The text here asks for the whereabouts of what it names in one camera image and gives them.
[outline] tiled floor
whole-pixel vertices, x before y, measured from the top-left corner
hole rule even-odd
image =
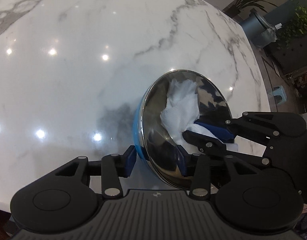
[[[299,103],[295,88],[291,82],[287,83],[289,81],[286,82],[279,76],[279,68],[274,66],[272,60],[266,56],[263,50],[259,51],[253,44],[251,44],[251,47],[258,62],[263,82],[266,87],[271,111],[299,114],[301,112],[301,104]],[[280,105],[275,102],[275,99],[272,96],[272,90],[277,86],[283,86],[287,95],[287,101]]]

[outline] marble table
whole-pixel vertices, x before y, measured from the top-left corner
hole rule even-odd
[[[270,111],[242,28],[203,0],[0,0],[0,209],[76,156],[123,153],[142,95],[172,69],[209,78],[233,117]],[[170,188],[139,159],[121,183]]]

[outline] metal bowl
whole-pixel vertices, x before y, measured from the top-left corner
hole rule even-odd
[[[189,189],[192,177],[183,177],[176,164],[176,144],[161,125],[160,113],[166,108],[171,80],[192,80],[197,83],[200,119],[213,125],[230,119],[228,104],[217,87],[207,78],[190,70],[174,70],[161,76],[145,93],[134,122],[134,141],[138,155],[165,183]]]

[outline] stool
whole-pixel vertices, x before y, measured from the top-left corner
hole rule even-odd
[[[283,86],[274,87],[272,95],[274,96],[277,106],[287,101],[287,95]]]

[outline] white cloth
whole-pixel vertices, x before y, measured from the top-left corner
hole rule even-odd
[[[189,154],[198,152],[198,149],[184,140],[182,136],[184,131],[190,130],[216,138],[208,129],[194,124],[199,118],[196,89],[197,83],[192,80],[185,80],[179,83],[173,79],[167,93],[166,108],[160,114],[162,126],[168,131],[173,141],[177,145],[181,145]],[[237,144],[226,145],[228,150],[238,151]]]

